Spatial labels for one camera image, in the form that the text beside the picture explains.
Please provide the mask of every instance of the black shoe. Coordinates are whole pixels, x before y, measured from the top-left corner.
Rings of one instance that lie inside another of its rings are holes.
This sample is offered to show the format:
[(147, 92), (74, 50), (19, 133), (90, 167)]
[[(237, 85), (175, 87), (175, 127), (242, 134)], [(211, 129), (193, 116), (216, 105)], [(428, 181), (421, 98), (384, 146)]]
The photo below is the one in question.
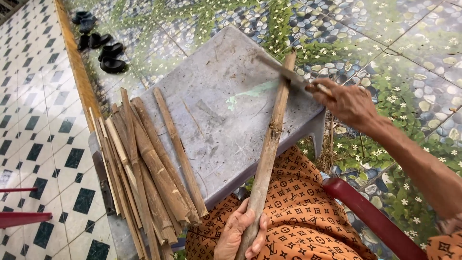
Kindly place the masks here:
[(77, 45), (78, 50), (85, 50), (88, 48), (88, 40), (90, 39), (90, 36), (84, 34), (80, 36), (79, 44)]
[(111, 57), (104, 57), (99, 66), (107, 73), (119, 73), (125, 68), (125, 62)]
[(75, 16), (72, 18), (72, 22), (76, 25), (79, 25), (80, 24), (80, 21), (82, 19), (85, 19), (85, 18), (90, 18), (92, 17), (93, 15), (91, 14), (91, 12), (87, 12), (87, 11), (78, 11), (75, 13)]
[(111, 45), (103, 46), (103, 49), (101, 50), (101, 54), (99, 55), (98, 60), (101, 61), (104, 57), (115, 58), (122, 51), (123, 51), (122, 43), (116, 43), (112, 46)]
[(105, 45), (111, 40), (111, 38), (112, 36), (108, 33), (104, 34), (103, 36), (99, 35), (99, 33), (92, 33), (88, 46), (92, 49), (96, 49), (101, 45)]
[(89, 33), (95, 25), (96, 17), (91, 16), (80, 20), (80, 33)]

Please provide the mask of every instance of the knife handle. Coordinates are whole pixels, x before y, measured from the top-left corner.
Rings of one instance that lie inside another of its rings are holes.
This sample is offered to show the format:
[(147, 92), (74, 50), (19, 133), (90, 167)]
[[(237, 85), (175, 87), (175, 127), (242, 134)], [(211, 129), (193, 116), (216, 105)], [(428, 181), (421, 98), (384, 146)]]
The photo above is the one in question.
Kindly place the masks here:
[(311, 93), (314, 93), (316, 91), (321, 91), (324, 94), (328, 95), (330, 98), (334, 98), (334, 96), (332, 95), (332, 91), (330, 91), (330, 89), (328, 89), (323, 84), (319, 84), (319, 83), (309, 84), (308, 86), (305, 87), (305, 90)]

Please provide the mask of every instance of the orange patterned pants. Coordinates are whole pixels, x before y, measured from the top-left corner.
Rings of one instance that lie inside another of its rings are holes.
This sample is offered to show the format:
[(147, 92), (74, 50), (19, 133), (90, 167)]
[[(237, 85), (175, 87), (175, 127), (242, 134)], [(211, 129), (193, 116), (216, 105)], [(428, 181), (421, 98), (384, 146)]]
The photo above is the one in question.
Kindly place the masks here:
[[(263, 210), (270, 218), (268, 234), (257, 259), (377, 259), (321, 183), (319, 171), (296, 146), (276, 158)], [(231, 194), (209, 211), (201, 226), (188, 231), (188, 260), (213, 259), (226, 220), (239, 205)]]

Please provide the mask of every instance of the pile of bamboo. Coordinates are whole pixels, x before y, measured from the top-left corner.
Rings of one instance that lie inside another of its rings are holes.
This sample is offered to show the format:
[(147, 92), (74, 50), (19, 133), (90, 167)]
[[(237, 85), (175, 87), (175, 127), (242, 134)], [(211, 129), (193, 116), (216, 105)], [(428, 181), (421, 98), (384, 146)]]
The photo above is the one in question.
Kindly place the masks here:
[[(170, 245), (178, 242), (183, 228), (201, 223), (208, 214), (180, 137), (159, 89), (154, 95), (189, 188), (161, 143), (140, 98), (128, 100), (122, 88), (123, 105), (112, 105), (113, 116), (95, 118), (97, 132), (115, 211), (127, 220), (140, 259), (173, 259)], [(140, 228), (149, 240), (146, 253)]]

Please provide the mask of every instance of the green paint mark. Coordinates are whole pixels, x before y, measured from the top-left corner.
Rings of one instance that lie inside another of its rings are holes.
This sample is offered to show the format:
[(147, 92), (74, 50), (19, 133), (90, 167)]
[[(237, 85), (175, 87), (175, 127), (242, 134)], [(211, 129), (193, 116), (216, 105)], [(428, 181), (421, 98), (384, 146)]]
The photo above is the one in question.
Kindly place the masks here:
[(259, 97), (264, 91), (267, 89), (276, 87), (279, 83), (279, 80), (274, 80), (274, 81), (268, 81), (263, 84), (257, 85), (253, 87), (251, 90), (239, 93), (237, 95), (234, 95), (226, 100), (227, 103), (230, 105), (228, 106), (228, 109), (231, 111), (234, 111), (234, 105), (237, 103), (236, 97), (237, 96), (242, 96), (242, 95), (247, 95), (247, 96), (252, 96), (252, 97)]

